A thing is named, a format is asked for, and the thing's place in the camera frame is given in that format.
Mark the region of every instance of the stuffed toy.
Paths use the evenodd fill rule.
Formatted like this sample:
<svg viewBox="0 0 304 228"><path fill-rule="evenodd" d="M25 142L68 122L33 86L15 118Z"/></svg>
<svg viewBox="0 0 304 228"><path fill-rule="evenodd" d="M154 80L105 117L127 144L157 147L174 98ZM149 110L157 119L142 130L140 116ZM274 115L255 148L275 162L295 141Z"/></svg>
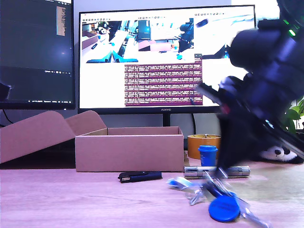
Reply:
<svg viewBox="0 0 304 228"><path fill-rule="evenodd" d="M286 147L273 146L267 151L262 151L251 160L262 162L282 162L290 164L301 164L304 159L300 158L296 153L290 151Z"/></svg>

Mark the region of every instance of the small blue cup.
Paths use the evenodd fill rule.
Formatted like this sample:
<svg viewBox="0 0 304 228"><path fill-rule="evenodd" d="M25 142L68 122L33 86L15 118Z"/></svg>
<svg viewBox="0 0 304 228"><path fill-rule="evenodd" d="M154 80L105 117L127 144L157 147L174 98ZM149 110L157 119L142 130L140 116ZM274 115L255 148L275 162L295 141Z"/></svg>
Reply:
<svg viewBox="0 0 304 228"><path fill-rule="evenodd" d="M202 145L199 146L200 164L202 166L215 166L218 149L216 146Z"/></svg>

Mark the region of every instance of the keys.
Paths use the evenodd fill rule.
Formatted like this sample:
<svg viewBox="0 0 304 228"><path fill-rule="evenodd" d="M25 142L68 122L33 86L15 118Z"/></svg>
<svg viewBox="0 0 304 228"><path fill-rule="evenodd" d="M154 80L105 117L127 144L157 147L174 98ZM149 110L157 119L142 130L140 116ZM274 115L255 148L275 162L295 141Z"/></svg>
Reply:
<svg viewBox="0 0 304 228"><path fill-rule="evenodd" d="M236 194L232 194L233 197L236 199L237 204L240 209L240 215L245 218L248 222L251 222L253 225L261 228L273 228L270 222L263 221L259 219L257 216L255 216L251 211L250 211L250 205L249 203L245 202L244 200L240 199L239 197L236 196Z"/></svg>
<svg viewBox="0 0 304 228"><path fill-rule="evenodd" d="M201 184L195 184L183 177L171 178L167 181L170 188L186 193L191 206L201 203L205 199Z"/></svg>
<svg viewBox="0 0 304 228"><path fill-rule="evenodd" d="M210 192L214 197L219 197L221 195L234 197L239 208L241 217L245 218L248 222L252 223L256 227L260 228L273 228L270 222L263 221L255 216L250 211L250 205L239 198L235 193L228 190L226 186L228 184L220 179L212 179L208 173L206 173L207 179L203 184L192 183L183 177L171 178L167 181L168 185L175 190L180 190L186 193L189 199L190 205L195 205L202 202L206 195L205 191Z"/></svg>

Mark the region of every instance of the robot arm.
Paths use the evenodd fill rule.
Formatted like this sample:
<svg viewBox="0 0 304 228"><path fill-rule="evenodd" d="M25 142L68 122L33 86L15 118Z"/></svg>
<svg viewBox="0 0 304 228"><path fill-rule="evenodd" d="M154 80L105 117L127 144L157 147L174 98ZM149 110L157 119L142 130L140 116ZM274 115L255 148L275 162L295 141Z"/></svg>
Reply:
<svg viewBox="0 0 304 228"><path fill-rule="evenodd" d="M290 103L304 95L304 1L278 5L279 20L260 21L258 30L240 32L231 44L231 63L249 72L244 80L229 77L219 91L198 87L221 106L217 166L223 170L274 145L304 158L304 143L280 127Z"/></svg>

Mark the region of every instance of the monitor bezel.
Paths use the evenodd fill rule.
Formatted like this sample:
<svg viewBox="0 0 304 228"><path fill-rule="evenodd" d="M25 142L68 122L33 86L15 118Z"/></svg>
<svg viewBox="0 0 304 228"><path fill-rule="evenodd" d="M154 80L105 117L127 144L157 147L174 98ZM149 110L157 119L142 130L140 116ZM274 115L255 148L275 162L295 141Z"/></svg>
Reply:
<svg viewBox="0 0 304 228"><path fill-rule="evenodd" d="M73 97L72 103L18 103L18 102L0 102L0 109L11 110L75 110L76 109L76 78L75 78L75 44L74 44L74 0L71 0L71 42L72 42L72 80Z"/></svg>
<svg viewBox="0 0 304 228"><path fill-rule="evenodd" d="M207 9L207 8L227 8L227 7L253 7L254 25L257 27L256 6L255 4L246 5L222 5L222 6L195 6L195 7L175 7L175 8L153 8L153 9L122 9L122 10L102 10L102 11L81 11L78 21L78 113L89 110L98 114L188 114L188 113L220 113L220 106L161 106L161 107L124 107L124 108L80 108L80 27L81 15L90 13L109 13L109 12L133 12L133 11L156 11L156 10L187 10L187 9Z"/></svg>

